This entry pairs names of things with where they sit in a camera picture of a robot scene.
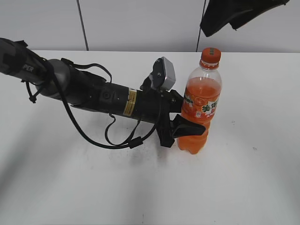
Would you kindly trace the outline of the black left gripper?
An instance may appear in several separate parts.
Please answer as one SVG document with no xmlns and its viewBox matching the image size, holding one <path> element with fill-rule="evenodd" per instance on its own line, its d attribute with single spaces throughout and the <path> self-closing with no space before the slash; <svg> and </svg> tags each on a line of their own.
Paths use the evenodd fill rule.
<svg viewBox="0 0 300 225">
<path fill-rule="evenodd" d="M 137 92 L 135 115 L 141 121 L 152 123 L 152 129 L 142 137 L 145 141 L 155 131 L 160 145 L 170 148 L 175 138 L 184 136 L 200 136 L 206 131 L 205 126 L 193 123 L 177 114 L 170 120 L 170 113 L 179 113 L 183 103 L 183 96 L 175 90 L 170 91 L 142 91 Z"/>
</svg>

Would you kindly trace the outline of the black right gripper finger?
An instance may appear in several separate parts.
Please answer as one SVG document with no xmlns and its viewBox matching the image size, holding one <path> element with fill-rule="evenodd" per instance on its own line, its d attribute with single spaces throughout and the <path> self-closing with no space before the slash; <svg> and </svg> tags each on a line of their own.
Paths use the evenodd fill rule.
<svg viewBox="0 0 300 225">
<path fill-rule="evenodd" d="M 229 24 L 237 30 L 261 14 L 288 2 L 289 0 L 244 0 L 243 4 L 247 6 L 247 10 L 234 17 Z"/>
<path fill-rule="evenodd" d="M 246 10 L 247 6 L 243 4 L 243 0 L 210 0 L 200 28 L 206 37 L 210 37 Z"/>
</svg>

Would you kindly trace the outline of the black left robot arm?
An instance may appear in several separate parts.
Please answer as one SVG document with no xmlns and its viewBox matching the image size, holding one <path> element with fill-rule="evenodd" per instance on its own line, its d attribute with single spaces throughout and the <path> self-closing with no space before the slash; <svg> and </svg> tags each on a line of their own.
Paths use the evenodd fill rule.
<svg viewBox="0 0 300 225">
<path fill-rule="evenodd" d="M 31 51 L 24 41 L 0 40 L 1 73 L 19 78 L 27 87 L 34 85 L 37 91 L 29 93 L 33 103 L 38 95 L 62 101 L 83 138 L 87 136 L 71 107 L 152 123 L 151 131 L 157 132 L 163 147 L 171 147 L 179 137 L 204 134 L 205 126 L 180 115 L 184 98 L 173 90 L 175 71 L 167 58 L 154 62 L 152 72 L 138 90 L 107 81 L 90 73 L 89 68 L 65 58 L 47 60 Z"/>
</svg>

